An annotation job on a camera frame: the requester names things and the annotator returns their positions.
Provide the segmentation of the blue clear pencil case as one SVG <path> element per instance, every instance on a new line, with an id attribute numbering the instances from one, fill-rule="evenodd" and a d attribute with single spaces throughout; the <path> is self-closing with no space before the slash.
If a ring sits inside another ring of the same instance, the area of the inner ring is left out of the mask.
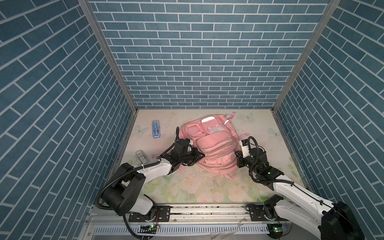
<path id="1" fill-rule="evenodd" d="M 161 128 L 159 120 L 154 120 L 152 122 L 152 135 L 154 139 L 158 139 L 161 137 Z"/>

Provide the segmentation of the pink student backpack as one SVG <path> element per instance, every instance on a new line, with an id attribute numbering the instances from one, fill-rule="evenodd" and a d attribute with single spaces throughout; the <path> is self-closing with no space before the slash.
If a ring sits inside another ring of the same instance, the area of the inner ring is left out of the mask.
<path id="1" fill-rule="evenodd" d="M 183 138 L 193 141 L 200 153 L 204 154 L 198 166 L 210 174 L 236 177 L 236 151 L 241 150 L 240 138 L 232 124 L 236 113 L 228 115 L 209 115 L 182 126 Z"/>

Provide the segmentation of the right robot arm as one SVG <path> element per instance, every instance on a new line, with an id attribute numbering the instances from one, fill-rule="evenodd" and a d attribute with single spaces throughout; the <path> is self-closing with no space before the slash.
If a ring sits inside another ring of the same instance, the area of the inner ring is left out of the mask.
<path id="1" fill-rule="evenodd" d="M 269 165 L 264 149 L 242 147 L 235 156 L 237 166 L 247 167 L 253 182 L 276 192 L 264 202 L 266 218 L 288 220 L 320 240 L 365 239 L 347 204 L 333 203 L 297 185 L 282 171 Z"/>

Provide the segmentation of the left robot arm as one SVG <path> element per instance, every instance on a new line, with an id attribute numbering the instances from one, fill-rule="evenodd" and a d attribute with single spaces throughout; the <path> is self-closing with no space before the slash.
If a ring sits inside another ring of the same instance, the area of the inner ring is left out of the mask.
<path id="1" fill-rule="evenodd" d="M 157 216 L 157 203 L 141 194 L 143 186 L 172 174 L 180 166 L 193 166 L 204 157 L 205 154 L 193 147 L 192 140 L 177 138 L 153 163 L 138 167 L 122 164 L 97 194 L 95 206 L 102 210 L 113 210 L 118 216 L 138 214 L 145 222 L 153 221 Z"/>

